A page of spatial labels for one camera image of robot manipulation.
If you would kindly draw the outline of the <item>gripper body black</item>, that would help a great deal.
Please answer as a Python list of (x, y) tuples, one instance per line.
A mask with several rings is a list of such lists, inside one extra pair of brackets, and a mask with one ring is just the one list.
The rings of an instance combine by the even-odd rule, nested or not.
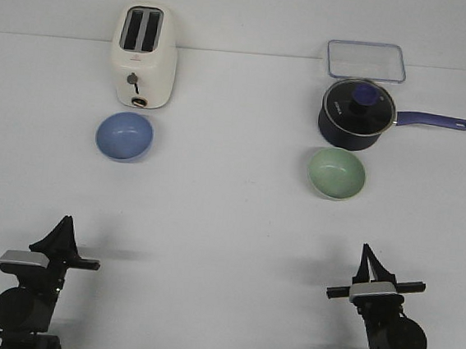
[(32, 252), (39, 252), (48, 257), (47, 278), (54, 285), (64, 283), (68, 269), (97, 271), (100, 262), (97, 259), (83, 259), (76, 247), (42, 246), (40, 242), (29, 245)]
[[(369, 278), (367, 282), (375, 282), (375, 281), (374, 279)], [(351, 285), (349, 287), (348, 286), (327, 287), (325, 290), (325, 294), (327, 295), (329, 299), (347, 298), (349, 300), (348, 292), (350, 290)], [(361, 305), (362, 303), (365, 304), (367, 302), (377, 302), (377, 301), (383, 301), (383, 302), (397, 301), (399, 304), (401, 304), (402, 302), (404, 302), (403, 301), (404, 294), (424, 292), (426, 290), (427, 285), (424, 282), (396, 282), (394, 286), (398, 291), (398, 293), (395, 295), (360, 297), (360, 298), (357, 298), (352, 304)]]

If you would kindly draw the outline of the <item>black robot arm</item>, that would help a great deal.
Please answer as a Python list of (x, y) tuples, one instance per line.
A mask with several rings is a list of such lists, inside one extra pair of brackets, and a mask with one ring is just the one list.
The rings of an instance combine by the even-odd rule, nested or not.
[(329, 299), (346, 298), (365, 325), (369, 349), (427, 349), (427, 336), (404, 313), (404, 296), (426, 290), (424, 282), (399, 282), (365, 243), (350, 286), (328, 287)]
[(96, 271), (98, 260), (83, 259), (76, 247), (72, 216), (65, 216), (28, 250), (7, 250), (0, 271), (18, 284), (0, 293), (1, 349), (62, 349), (48, 333), (68, 269)]

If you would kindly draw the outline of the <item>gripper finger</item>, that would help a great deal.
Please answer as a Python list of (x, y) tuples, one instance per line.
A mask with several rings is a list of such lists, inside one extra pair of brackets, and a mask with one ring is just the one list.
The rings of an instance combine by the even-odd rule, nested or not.
[(67, 225), (70, 223), (70, 216), (66, 215), (54, 229), (39, 242), (40, 252), (54, 253), (64, 248), (65, 236), (67, 235)]
[(68, 216), (67, 218), (67, 250), (69, 251), (69, 255), (77, 255), (78, 249), (76, 247), (76, 239), (75, 239), (75, 230), (74, 230), (74, 222), (73, 217)]
[(374, 276), (375, 282), (390, 282), (395, 284), (395, 275), (385, 269), (382, 263), (377, 259), (371, 247), (366, 245), (367, 262)]
[(362, 247), (362, 258), (360, 259), (360, 265), (358, 266), (358, 271), (353, 276), (353, 283), (366, 283), (367, 282), (367, 275), (368, 275), (368, 251), (370, 250), (370, 246), (367, 243), (363, 244)]

